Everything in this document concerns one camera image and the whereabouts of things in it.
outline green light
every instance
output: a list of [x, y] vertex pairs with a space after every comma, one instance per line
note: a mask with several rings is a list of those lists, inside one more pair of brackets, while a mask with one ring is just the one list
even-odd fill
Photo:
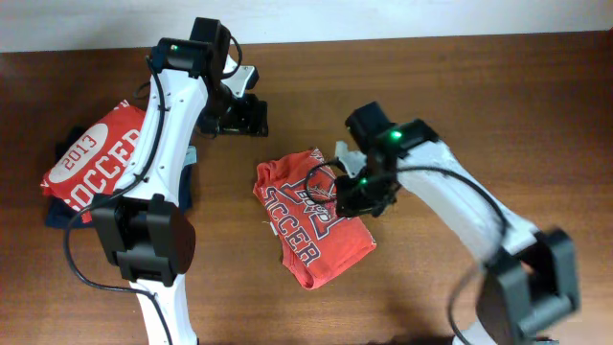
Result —
[[394, 130], [394, 131], [392, 131], [390, 136], [392, 137], [392, 139], [398, 140], [398, 139], [402, 138], [402, 133], [400, 131], [398, 131], [398, 130]]

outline white wall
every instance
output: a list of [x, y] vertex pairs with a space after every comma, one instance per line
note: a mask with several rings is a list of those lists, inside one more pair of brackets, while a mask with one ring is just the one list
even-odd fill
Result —
[[0, 0], [0, 52], [155, 45], [196, 16], [241, 43], [607, 30], [613, 0]]

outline brown table surface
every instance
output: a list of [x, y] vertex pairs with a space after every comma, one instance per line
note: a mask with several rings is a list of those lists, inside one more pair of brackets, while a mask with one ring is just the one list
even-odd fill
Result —
[[[365, 344], [448, 335], [444, 305], [471, 260], [418, 198], [400, 193], [363, 220], [377, 249], [331, 283], [302, 289], [252, 194], [256, 164], [351, 138], [352, 111], [379, 101], [399, 123], [422, 118], [516, 213], [560, 225], [579, 256], [581, 313], [550, 330], [566, 344], [613, 338], [613, 54], [605, 33], [248, 45], [268, 138], [193, 139], [196, 254], [188, 274], [201, 343]], [[54, 142], [89, 126], [148, 79], [146, 49], [0, 55], [0, 343], [144, 344], [132, 295], [86, 287], [46, 228], [38, 183]], [[135, 102], [143, 107], [144, 103]], [[96, 233], [72, 240], [91, 279], [125, 285]], [[461, 326], [474, 319], [470, 293]]]

